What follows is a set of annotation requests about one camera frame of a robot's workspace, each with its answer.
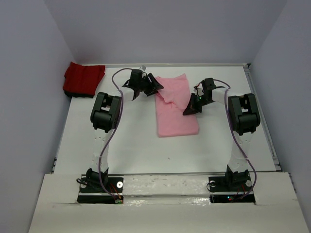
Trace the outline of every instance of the screw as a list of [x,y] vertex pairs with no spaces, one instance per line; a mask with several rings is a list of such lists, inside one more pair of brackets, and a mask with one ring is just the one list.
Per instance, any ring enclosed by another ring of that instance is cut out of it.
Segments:
[[123,187],[123,183],[121,181],[117,182],[117,188],[122,188]]
[[210,181],[208,184],[209,184],[209,186],[210,186],[211,188],[216,187],[216,182],[215,182],[215,181]]
[[245,184],[246,184],[247,187],[251,187],[253,185],[250,180],[247,180]]

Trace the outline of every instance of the white wall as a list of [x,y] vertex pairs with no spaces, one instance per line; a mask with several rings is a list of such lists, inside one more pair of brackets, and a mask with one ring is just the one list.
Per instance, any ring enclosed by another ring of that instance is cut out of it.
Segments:
[[67,116],[71,60],[42,0],[0,1],[1,233],[28,232]]
[[286,0],[45,0],[77,62],[253,61]]
[[251,73],[282,168],[311,230],[311,1],[288,0]]

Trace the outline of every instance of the pink cloth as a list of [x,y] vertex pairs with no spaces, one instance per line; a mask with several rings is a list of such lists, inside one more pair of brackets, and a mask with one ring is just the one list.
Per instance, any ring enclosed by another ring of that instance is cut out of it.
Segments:
[[183,116],[190,100],[185,74],[176,78],[155,78],[164,89],[155,95],[155,111],[159,137],[174,137],[199,133],[195,115]]

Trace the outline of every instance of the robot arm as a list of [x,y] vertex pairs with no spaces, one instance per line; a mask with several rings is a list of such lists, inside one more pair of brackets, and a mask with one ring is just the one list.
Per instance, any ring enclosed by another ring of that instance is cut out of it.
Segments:
[[[132,101],[144,92],[147,96],[157,93],[163,89],[154,76],[145,73],[146,67],[132,69],[128,81],[120,88],[123,93],[123,103]],[[109,95],[107,93],[98,93],[94,107],[91,113],[91,122],[95,130],[94,151],[90,168],[86,172],[86,178],[94,184],[99,183],[99,166],[103,185],[108,183],[108,140],[117,126],[121,110],[121,93],[116,91]]]
[[234,141],[225,176],[210,177],[209,182],[213,182],[213,185],[210,185],[210,191],[236,191],[242,185],[247,190],[249,187],[246,182],[250,179],[245,156],[248,154],[253,133],[260,124],[256,98],[252,93],[243,95],[234,93],[223,86],[216,86],[214,81],[217,80],[212,78],[204,79],[194,87],[195,93],[191,94],[189,104],[183,115],[200,113],[203,106],[213,102],[225,104],[226,93],[227,114]]

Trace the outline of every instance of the red cloth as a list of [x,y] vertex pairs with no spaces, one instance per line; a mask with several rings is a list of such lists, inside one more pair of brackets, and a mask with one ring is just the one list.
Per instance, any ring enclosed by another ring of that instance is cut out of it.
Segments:
[[70,63],[65,73],[63,90],[67,96],[93,97],[105,74],[105,66],[82,66]]

